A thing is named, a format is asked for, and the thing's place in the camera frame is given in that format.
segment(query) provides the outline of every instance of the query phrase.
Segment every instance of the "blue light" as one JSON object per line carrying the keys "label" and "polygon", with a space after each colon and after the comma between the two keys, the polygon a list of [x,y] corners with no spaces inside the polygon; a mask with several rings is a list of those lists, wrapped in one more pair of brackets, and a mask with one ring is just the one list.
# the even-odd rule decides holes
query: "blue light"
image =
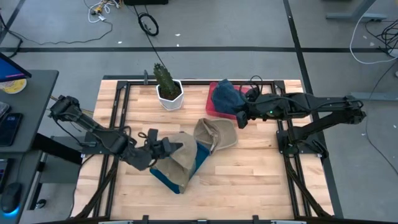
{"label": "blue light", "polygon": [[16,217],[18,215],[18,212],[19,212],[19,206],[14,211],[12,211],[10,213],[5,213],[4,212],[3,216],[4,217],[8,217],[8,218],[14,218],[14,217]]}

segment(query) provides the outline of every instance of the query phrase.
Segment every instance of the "beige cloth hat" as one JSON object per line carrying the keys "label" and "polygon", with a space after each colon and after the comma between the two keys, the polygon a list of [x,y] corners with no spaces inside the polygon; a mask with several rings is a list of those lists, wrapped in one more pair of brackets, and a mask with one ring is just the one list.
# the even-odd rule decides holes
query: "beige cloth hat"
{"label": "beige cloth hat", "polygon": [[199,119],[193,137],[202,144],[210,146],[210,153],[231,147],[238,143],[234,124],[230,119]]}
{"label": "beige cloth hat", "polygon": [[196,168],[197,142],[192,135],[187,133],[174,134],[169,137],[169,141],[182,143],[183,146],[170,157],[159,159],[153,169],[159,170],[169,181],[180,186],[180,193],[183,193],[188,185],[190,175]]}

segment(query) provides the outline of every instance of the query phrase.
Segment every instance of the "red tray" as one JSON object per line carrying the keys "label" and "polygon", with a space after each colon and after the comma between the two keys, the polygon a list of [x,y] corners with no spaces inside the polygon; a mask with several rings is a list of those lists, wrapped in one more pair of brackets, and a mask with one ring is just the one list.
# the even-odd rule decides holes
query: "red tray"
{"label": "red tray", "polygon": [[[220,113],[217,112],[213,101],[211,100],[211,96],[213,95],[213,91],[217,86],[217,82],[211,82],[210,86],[209,86],[209,94],[207,95],[207,102],[206,102],[206,113],[210,116],[217,116],[220,118],[228,118],[228,119],[234,119],[236,120],[236,116],[235,115],[231,115],[231,114],[226,114],[226,113]],[[234,85],[234,89],[235,90],[239,90],[239,86],[238,85]],[[246,93],[249,89],[248,88],[244,88],[242,87],[242,92]]]}

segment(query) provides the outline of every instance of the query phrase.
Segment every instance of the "potted cactus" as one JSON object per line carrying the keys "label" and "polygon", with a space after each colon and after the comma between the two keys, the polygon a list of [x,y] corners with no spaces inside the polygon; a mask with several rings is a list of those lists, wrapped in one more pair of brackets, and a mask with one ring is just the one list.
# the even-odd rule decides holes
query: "potted cactus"
{"label": "potted cactus", "polygon": [[184,97],[181,81],[174,80],[167,68],[159,63],[155,64],[154,75],[158,83],[156,91],[160,104],[170,111],[180,109]]}

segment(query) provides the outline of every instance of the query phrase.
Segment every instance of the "computer monitor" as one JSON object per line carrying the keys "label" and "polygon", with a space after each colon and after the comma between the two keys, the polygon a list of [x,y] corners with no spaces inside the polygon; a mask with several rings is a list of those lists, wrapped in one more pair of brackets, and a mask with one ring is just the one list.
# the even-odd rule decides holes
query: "computer monitor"
{"label": "computer monitor", "polygon": [[32,75],[29,72],[21,68],[4,54],[0,53],[0,83],[30,77],[32,77]]}

